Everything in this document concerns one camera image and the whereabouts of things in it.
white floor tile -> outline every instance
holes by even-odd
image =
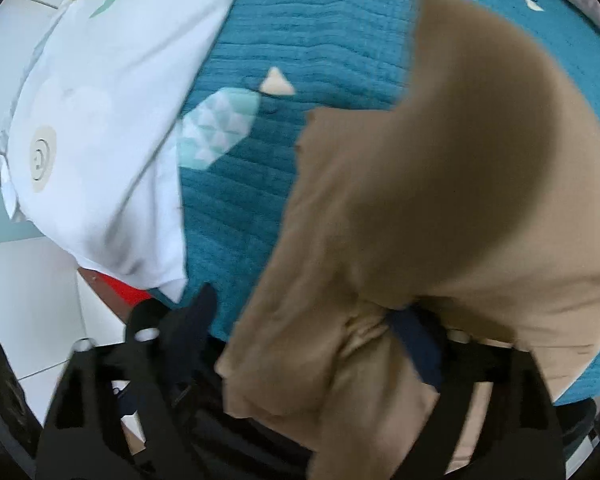
[[[87,337],[98,346],[122,343],[125,324],[102,302],[80,274],[76,273],[76,280]]]
[[[27,404],[40,424],[44,424],[56,384],[58,384],[63,371],[64,363],[20,380]]]
[[[0,343],[17,378],[66,361],[85,337],[76,267],[48,238],[0,243]]]

quilted blanket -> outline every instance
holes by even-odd
[[[565,0],[475,1],[543,44],[600,118],[600,33],[583,15]],[[220,88],[258,89],[271,66],[296,94],[263,96],[245,139],[205,171],[180,169],[189,275],[180,304],[212,282],[220,302],[213,336],[228,340],[276,243],[304,114],[317,105],[389,108],[396,102],[408,79],[415,17],[415,0],[235,1],[183,115]],[[560,402],[597,393],[600,355]]]

red object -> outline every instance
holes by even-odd
[[[138,290],[137,288],[128,286],[101,272],[99,272],[99,275],[116,292],[116,294],[125,301],[125,303],[131,306],[136,306],[141,301],[148,300],[151,297],[145,290]]]

beige triangle patch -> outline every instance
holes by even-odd
[[[277,66],[272,66],[260,85],[260,92],[268,95],[295,95],[296,89]]]
[[[525,0],[526,1],[526,6],[529,7],[529,9],[531,10],[536,10],[537,12],[541,12],[544,9],[542,7],[540,7],[538,4],[535,3],[535,1],[533,0]]]

tan cloth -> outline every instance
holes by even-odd
[[[309,114],[280,239],[218,363],[227,412],[314,449],[312,480],[389,478],[436,400],[387,308],[426,296],[448,326],[526,342],[554,398],[600,350],[595,115],[510,23],[420,7],[394,110]]]

